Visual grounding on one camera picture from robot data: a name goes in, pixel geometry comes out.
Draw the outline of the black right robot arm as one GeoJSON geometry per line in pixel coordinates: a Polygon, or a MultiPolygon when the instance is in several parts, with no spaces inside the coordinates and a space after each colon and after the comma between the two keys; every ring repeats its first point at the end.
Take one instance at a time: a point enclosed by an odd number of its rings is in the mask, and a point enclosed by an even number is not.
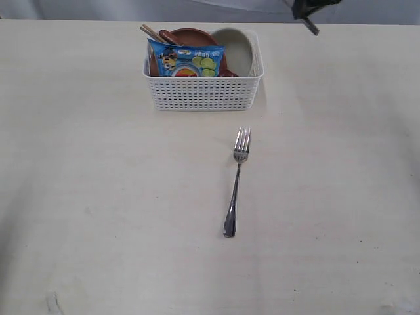
{"type": "Polygon", "coordinates": [[[294,0],[291,10],[295,20],[300,20],[313,35],[318,36],[319,29],[309,17],[325,7],[340,2],[341,0],[294,0]]]}

